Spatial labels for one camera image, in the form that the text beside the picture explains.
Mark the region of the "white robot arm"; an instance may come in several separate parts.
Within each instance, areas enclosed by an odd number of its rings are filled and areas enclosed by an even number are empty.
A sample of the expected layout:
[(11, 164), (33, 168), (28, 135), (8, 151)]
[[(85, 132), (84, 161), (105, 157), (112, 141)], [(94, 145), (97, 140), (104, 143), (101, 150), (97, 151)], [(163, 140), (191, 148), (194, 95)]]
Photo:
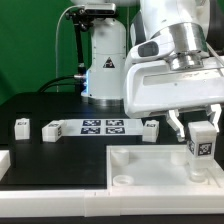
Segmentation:
[(92, 26), (92, 64), (81, 96), (122, 103), (130, 118), (164, 115), (185, 131), (219, 132), (224, 60), (207, 42), (213, 0), (71, 0)]

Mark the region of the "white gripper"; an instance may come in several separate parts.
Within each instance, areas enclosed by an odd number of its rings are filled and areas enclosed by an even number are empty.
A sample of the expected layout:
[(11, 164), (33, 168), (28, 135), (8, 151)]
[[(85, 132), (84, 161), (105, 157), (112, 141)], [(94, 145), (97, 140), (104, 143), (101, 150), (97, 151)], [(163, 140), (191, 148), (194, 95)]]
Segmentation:
[(166, 121), (185, 140), (179, 111), (206, 107), (206, 114), (217, 132), (224, 103), (224, 67), (211, 62), (196, 70), (171, 71), (165, 61), (132, 66), (124, 83), (124, 109), (131, 118), (166, 113)]

